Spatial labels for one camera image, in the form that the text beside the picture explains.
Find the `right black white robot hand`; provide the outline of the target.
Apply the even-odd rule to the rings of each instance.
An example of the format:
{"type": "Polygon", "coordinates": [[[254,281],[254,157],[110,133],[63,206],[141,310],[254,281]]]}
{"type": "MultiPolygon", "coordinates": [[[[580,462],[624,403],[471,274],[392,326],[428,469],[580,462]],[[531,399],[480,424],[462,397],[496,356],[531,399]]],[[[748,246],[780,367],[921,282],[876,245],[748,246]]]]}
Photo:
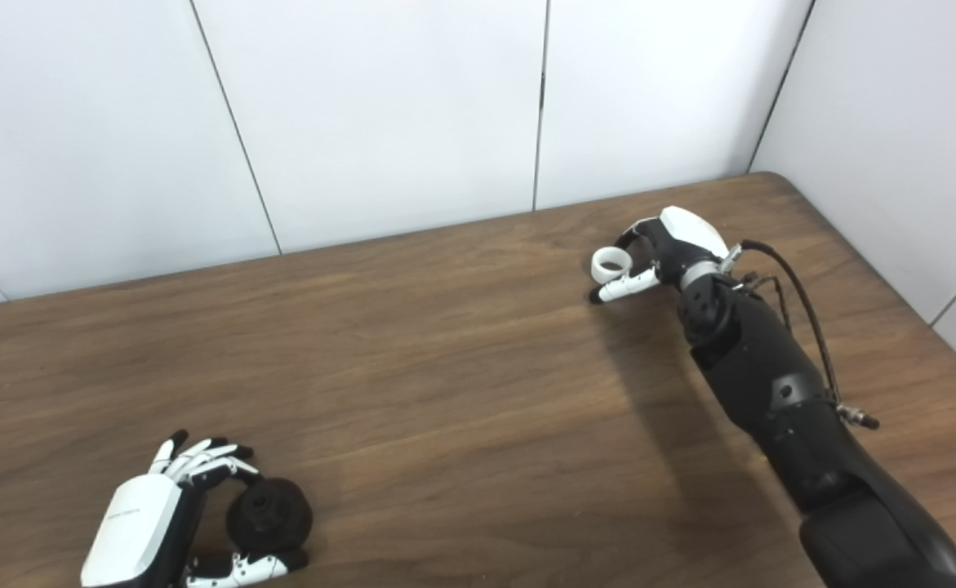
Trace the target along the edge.
{"type": "Polygon", "coordinates": [[[587,301],[607,304],[661,284],[682,291],[702,276],[725,273],[729,254],[723,237],[701,216],[667,206],[594,251],[590,275],[597,286],[587,301]]]}

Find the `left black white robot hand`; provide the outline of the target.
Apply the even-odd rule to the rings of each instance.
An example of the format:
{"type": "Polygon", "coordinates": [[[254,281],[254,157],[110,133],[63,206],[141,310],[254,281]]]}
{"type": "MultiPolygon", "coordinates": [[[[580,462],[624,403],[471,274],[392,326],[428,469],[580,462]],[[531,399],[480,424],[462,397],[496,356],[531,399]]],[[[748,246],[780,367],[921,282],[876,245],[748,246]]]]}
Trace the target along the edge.
{"type": "Polygon", "coordinates": [[[247,446],[187,439],[176,431],[148,471],[116,488],[83,562],[83,587],[247,587],[309,566],[314,513],[302,488],[264,476],[247,446]],[[195,554],[207,496],[231,479],[245,487],[226,513],[232,548],[195,554]]]}

